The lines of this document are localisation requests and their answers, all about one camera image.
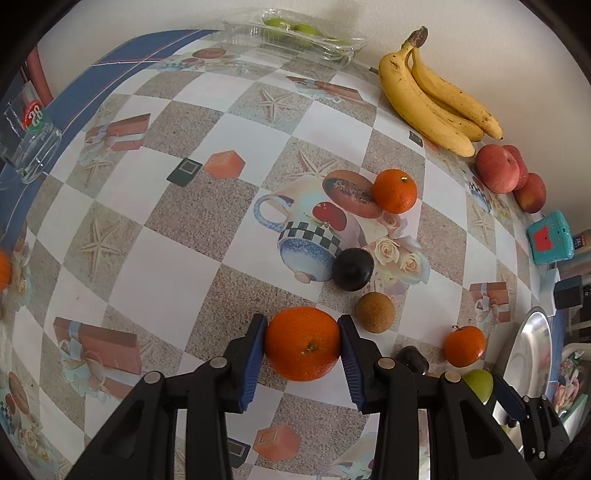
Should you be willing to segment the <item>green apple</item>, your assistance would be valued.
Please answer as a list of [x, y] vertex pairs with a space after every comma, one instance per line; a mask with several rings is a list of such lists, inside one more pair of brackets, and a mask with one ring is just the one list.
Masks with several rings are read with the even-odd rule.
[[494, 389], [494, 380], [490, 372], [483, 369], [471, 370], [463, 375], [463, 380], [483, 404], [489, 401]]

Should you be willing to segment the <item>brown round fruit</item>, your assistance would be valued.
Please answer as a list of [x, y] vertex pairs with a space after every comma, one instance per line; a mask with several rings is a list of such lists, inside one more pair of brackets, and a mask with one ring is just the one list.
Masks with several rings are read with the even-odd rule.
[[389, 330], [396, 319], [396, 307], [385, 294], [370, 292], [356, 302], [356, 320], [370, 333], [381, 334]]

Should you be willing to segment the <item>large orange tangerine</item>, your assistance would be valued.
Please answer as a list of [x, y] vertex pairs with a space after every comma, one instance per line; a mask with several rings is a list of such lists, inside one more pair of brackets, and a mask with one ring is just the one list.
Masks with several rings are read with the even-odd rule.
[[270, 367], [287, 381], [308, 382], [324, 377], [339, 360], [339, 326], [315, 307], [280, 311], [266, 329], [264, 351]]

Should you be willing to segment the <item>green fruits in tray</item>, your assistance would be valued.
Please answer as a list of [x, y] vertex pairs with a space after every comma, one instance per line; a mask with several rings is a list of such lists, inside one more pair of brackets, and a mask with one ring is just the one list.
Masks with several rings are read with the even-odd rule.
[[311, 45], [311, 40], [308, 40], [311, 37], [318, 37], [322, 41], [329, 42], [332, 45], [349, 46], [351, 44], [348, 39], [327, 36], [314, 26], [303, 23], [291, 23], [283, 17], [266, 18], [263, 19], [263, 23], [273, 28], [296, 32], [297, 35], [291, 39], [294, 43], [300, 44], [301, 46]]

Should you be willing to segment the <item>large metal plate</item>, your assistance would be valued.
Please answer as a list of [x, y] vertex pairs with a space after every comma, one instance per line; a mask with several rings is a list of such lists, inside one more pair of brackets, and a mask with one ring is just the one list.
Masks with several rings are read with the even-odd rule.
[[548, 390], [552, 357], [550, 321], [541, 307], [532, 307], [505, 343], [496, 372], [521, 398], [541, 397]]

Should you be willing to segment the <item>teal plastic box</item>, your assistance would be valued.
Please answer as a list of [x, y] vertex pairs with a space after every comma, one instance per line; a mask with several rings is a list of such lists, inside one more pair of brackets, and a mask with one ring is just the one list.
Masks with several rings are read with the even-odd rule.
[[560, 210], [534, 222], [526, 232], [535, 264], [551, 264], [573, 258], [573, 237], [570, 226]]

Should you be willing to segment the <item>dark plum on table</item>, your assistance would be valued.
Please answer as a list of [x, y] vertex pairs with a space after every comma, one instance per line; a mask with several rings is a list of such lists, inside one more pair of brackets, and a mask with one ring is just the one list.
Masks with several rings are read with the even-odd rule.
[[370, 282], [374, 267], [374, 258], [367, 250], [349, 248], [335, 258], [332, 279], [342, 290], [359, 291]]

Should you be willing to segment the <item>clear plastic bag with fruit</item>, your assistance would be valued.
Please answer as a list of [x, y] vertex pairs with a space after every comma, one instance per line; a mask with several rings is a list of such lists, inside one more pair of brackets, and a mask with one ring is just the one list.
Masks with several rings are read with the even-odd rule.
[[15, 262], [13, 252], [1, 245], [1, 322], [8, 321], [14, 303]]

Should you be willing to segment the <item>rear red apple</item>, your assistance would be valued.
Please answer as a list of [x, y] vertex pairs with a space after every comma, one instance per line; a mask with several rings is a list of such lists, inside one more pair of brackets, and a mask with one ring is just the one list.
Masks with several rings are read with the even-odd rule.
[[524, 186], [515, 190], [513, 195], [522, 211], [534, 214], [544, 207], [547, 191], [543, 179], [538, 174], [530, 173]]

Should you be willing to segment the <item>small tangerine near cup print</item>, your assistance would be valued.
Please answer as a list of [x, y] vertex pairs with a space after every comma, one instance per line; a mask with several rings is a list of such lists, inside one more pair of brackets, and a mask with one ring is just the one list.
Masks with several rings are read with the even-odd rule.
[[418, 199], [418, 189], [408, 173], [400, 169], [387, 169], [376, 177], [372, 195], [383, 210], [402, 214], [414, 207]]

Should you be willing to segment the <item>middle red apple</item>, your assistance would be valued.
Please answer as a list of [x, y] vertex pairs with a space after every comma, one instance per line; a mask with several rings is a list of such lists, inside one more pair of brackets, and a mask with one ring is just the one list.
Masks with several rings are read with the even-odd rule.
[[523, 188], [529, 177], [529, 170], [523, 160], [520, 150], [514, 145], [504, 145], [503, 148], [507, 150], [515, 159], [519, 168], [519, 180], [515, 187], [515, 190]]

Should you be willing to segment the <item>glass mug with logo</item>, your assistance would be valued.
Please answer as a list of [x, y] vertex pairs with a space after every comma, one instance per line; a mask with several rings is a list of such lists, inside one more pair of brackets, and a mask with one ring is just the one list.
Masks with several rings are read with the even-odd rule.
[[1, 161], [15, 172], [13, 180], [30, 184], [42, 173], [61, 142], [61, 131], [50, 120], [31, 81], [1, 111]]

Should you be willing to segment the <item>yellow banana bunch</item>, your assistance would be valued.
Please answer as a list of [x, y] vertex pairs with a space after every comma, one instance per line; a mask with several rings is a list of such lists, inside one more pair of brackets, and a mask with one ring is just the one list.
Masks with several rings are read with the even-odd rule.
[[401, 119], [424, 137], [469, 158], [486, 135], [501, 140], [503, 130], [491, 111], [465, 90], [425, 65], [421, 47], [425, 26], [413, 31], [401, 48], [385, 55], [378, 67], [384, 95]]

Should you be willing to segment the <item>clear plastic fruit tray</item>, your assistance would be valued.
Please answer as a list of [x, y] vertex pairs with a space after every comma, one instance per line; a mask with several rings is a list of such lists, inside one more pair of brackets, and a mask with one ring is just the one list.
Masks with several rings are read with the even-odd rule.
[[280, 23], [223, 21], [222, 25], [233, 44], [276, 48], [315, 61], [348, 64], [369, 43], [363, 37], [330, 36], [311, 25], [295, 29], [287, 20], [277, 20]]

